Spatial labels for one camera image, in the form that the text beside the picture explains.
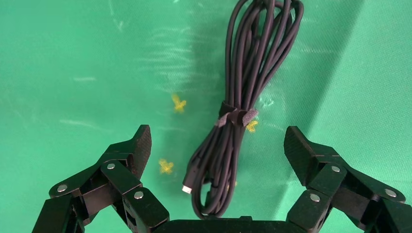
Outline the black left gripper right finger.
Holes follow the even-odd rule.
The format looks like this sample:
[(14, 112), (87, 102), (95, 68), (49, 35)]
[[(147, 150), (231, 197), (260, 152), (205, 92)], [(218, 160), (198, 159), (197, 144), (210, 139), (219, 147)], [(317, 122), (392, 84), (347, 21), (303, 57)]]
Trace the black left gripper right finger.
[(366, 233), (409, 233), (412, 208), (397, 189), (352, 168), (332, 147), (286, 129), (284, 153), (305, 191), (287, 214), (303, 233), (317, 233), (332, 209)]

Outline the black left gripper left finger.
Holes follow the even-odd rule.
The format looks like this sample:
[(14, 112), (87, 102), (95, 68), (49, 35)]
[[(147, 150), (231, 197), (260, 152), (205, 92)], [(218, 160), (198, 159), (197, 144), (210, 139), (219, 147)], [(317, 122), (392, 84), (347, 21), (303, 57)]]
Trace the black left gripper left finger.
[(170, 214), (141, 182), (151, 148), (148, 125), (141, 125), (131, 139), (111, 144), (95, 164), (50, 189), (33, 232), (83, 233), (106, 207), (131, 232), (155, 232)]

